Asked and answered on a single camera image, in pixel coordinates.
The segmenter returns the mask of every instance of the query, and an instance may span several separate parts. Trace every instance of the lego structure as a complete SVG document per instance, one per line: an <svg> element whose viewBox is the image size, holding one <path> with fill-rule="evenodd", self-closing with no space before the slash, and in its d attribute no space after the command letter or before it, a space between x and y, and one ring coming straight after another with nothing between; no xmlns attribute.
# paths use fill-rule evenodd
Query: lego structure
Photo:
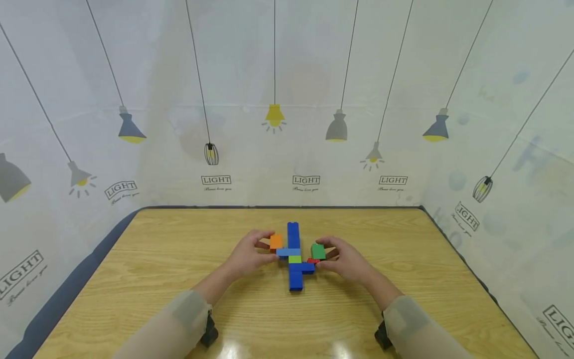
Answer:
<svg viewBox="0 0 574 359"><path fill-rule="evenodd" d="M303 275L315 273L315 264L325 260L325 247L322 244L313 243L311 246L311 258L305 262L301 256L301 237L299 235L299 223L287 223L287 247L283 247L283 236L274 234L271 236L269 247L272 253L279 256L280 260L289 263L289 290L300 292L303 290Z"/></svg>

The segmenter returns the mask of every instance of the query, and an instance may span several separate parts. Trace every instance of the left hand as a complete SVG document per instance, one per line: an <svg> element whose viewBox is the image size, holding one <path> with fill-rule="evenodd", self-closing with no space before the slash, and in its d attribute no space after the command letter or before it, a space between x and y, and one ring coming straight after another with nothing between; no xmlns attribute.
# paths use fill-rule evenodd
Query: left hand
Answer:
<svg viewBox="0 0 574 359"><path fill-rule="evenodd" d="M269 239L274 230L254 229L243 237L229 258L223 264L236 279L245 277L264 264L275 262L279 257L272 253L259 253L256 248L269 249L267 243L261 242L263 238Z"/></svg>

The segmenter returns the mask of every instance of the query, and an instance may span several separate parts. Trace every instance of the fingers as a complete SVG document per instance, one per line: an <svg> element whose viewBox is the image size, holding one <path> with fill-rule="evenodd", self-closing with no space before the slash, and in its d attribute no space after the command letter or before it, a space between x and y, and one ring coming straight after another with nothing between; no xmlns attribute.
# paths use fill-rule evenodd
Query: fingers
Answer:
<svg viewBox="0 0 574 359"><path fill-rule="evenodd" d="M276 254L259 254L257 256L259 258L259 265L273 263L279 260L279 256Z"/></svg>
<svg viewBox="0 0 574 359"><path fill-rule="evenodd" d="M332 248L332 247L339 248L339 247L341 247L341 244L345 243L345 241L343 241L341 238L337 238L337 237L333 237L333 236L327 236L327 237L319 238L315 242L324 245L325 248Z"/></svg>
<svg viewBox="0 0 574 359"><path fill-rule="evenodd" d="M250 231L249 233L247 233L245 238L248 238L249 242L251 244L255 245L255 243L262 240L263 238L269 239L271 237L271 235L273 235L273 234L275 234L274 230L257 230L257 229L254 229L254 230Z"/></svg>
<svg viewBox="0 0 574 359"><path fill-rule="evenodd" d="M267 243L264 242L256 242L255 243L255 248L261 248L261 249L269 249L269 245Z"/></svg>
<svg viewBox="0 0 574 359"><path fill-rule="evenodd" d="M325 255L325 258L326 258L327 260L333 260L333 259L334 259L336 256L338 256L338 255L339 255L339 250L335 248L334 250L332 250L332 251L330 251L329 253L327 253L327 254Z"/></svg>
<svg viewBox="0 0 574 359"><path fill-rule="evenodd" d="M319 269L324 269L326 271L339 273L339 265L337 261L321 261L316 264L316 267Z"/></svg>

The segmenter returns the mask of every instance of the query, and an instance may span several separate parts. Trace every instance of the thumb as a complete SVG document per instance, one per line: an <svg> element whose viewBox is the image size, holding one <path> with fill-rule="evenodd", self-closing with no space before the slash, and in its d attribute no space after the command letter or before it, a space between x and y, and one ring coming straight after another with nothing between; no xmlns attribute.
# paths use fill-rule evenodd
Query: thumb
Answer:
<svg viewBox="0 0 574 359"><path fill-rule="evenodd" d="M319 269L323 269L325 271L339 273L339 263L337 261L321 261L315 265Z"/></svg>
<svg viewBox="0 0 574 359"><path fill-rule="evenodd" d="M259 254L259 265L273 263L279 260L279 256L276 254Z"/></svg>

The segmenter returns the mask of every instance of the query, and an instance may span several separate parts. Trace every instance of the orange lego brick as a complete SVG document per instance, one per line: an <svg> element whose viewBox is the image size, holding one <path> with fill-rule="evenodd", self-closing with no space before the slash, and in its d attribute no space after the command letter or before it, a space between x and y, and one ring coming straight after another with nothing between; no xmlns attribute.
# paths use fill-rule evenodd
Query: orange lego brick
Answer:
<svg viewBox="0 0 574 359"><path fill-rule="evenodd" d="M283 248L283 236L280 234L273 234L269 240L269 249L272 253L275 253L279 248Z"/></svg>

